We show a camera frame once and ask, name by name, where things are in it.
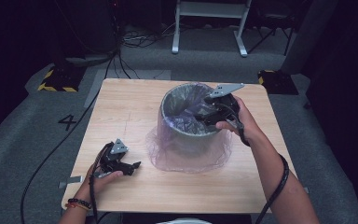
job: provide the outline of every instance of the hand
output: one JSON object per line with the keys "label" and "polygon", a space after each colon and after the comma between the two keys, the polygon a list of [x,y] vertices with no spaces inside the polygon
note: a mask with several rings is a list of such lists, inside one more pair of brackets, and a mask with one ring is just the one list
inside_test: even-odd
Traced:
{"label": "hand", "polygon": [[[238,96],[235,96],[235,95],[233,95],[233,96],[234,96],[235,100],[237,101],[238,106],[240,107],[239,119],[244,126],[243,133],[245,135],[245,139],[246,139],[246,141],[249,141],[249,138],[251,138],[254,134],[261,133],[261,130],[258,127],[257,123],[255,122],[254,117],[252,116],[252,114],[248,110],[248,108],[246,107],[243,100]],[[216,128],[217,129],[227,129],[227,130],[234,132],[236,135],[239,135],[238,130],[226,121],[217,122]]]}
{"label": "hand", "polygon": [[[92,173],[93,166],[94,165],[91,165],[91,167],[87,171],[85,180],[83,181],[83,184],[80,186],[80,189],[77,191],[75,198],[90,202],[90,175]],[[123,175],[123,172],[115,171],[112,174],[106,175],[102,178],[95,177],[94,178],[94,193],[98,194],[106,187],[107,184],[113,182],[116,178],[118,178],[122,175]]]}

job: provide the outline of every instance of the human arm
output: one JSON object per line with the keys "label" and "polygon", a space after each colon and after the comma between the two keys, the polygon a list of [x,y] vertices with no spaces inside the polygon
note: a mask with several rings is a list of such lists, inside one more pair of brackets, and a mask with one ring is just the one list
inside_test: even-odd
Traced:
{"label": "human arm", "polygon": [[[235,98],[240,106],[239,119],[244,125],[245,139],[249,142],[255,157],[264,194],[268,200],[281,182],[282,160],[275,147],[258,127],[242,99]],[[229,129],[239,134],[225,121],[216,123],[216,128]],[[279,223],[319,223],[308,194],[291,172],[282,192],[270,208]]]}
{"label": "human arm", "polygon": [[[89,176],[92,173],[91,166],[87,172],[86,178],[82,185],[80,186],[79,190],[75,194],[74,198],[78,200],[85,201],[87,203],[91,203],[90,197],[90,179]],[[107,184],[114,181],[116,178],[122,176],[123,173],[121,171],[113,172],[110,175],[107,175],[103,178],[95,178],[94,179],[94,193],[98,194],[101,192]],[[63,214],[62,218],[60,219],[60,224],[84,224],[86,221],[87,210],[78,206],[75,207],[68,207]]]}

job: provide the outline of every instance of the table top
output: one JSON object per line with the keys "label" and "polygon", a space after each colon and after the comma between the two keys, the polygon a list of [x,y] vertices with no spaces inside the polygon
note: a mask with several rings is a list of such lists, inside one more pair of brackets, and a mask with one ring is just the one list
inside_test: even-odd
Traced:
{"label": "table top", "polygon": [[[184,83],[188,82],[115,78],[103,82],[71,176],[84,176],[103,146],[117,138],[129,148],[122,161],[142,164],[132,176],[122,176],[97,196],[99,211],[245,214],[263,208],[266,199],[252,151],[237,135],[232,136],[228,162],[209,172],[165,172],[151,163],[145,137],[157,126],[165,93]],[[203,83],[212,88],[218,84]],[[249,84],[234,95],[245,102],[296,174],[265,88]],[[67,186],[62,207],[79,187],[80,183]]]}

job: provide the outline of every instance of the white metal stand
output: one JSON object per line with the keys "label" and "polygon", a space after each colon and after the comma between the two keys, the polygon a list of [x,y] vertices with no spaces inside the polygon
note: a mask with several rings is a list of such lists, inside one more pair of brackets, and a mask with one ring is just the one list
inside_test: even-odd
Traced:
{"label": "white metal stand", "polygon": [[252,0],[247,0],[246,4],[186,2],[177,0],[172,53],[176,54],[179,52],[180,16],[220,17],[241,19],[240,29],[238,31],[234,31],[234,36],[237,40],[241,56],[246,57],[248,53],[243,45],[241,35],[251,3]]}

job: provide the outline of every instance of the bracelet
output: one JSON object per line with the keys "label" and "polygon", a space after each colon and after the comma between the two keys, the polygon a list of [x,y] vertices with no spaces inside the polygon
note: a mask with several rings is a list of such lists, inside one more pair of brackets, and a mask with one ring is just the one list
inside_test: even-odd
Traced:
{"label": "bracelet", "polygon": [[77,203],[77,204],[81,204],[83,205],[84,207],[86,207],[87,209],[91,209],[91,204],[86,202],[86,201],[83,201],[83,200],[80,200],[80,199],[76,199],[76,198],[71,198],[71,199],[68,199],[68,203]]}
{"label": "bracelet", "polygon": [[67,207],[67,208],[81,207],[81,208],[83,208],[84,210],[89,211],[88,207],[84,206],[84,205],[81,204],[81,203],[66,203],[66,204],[65,204],[65,207]]}

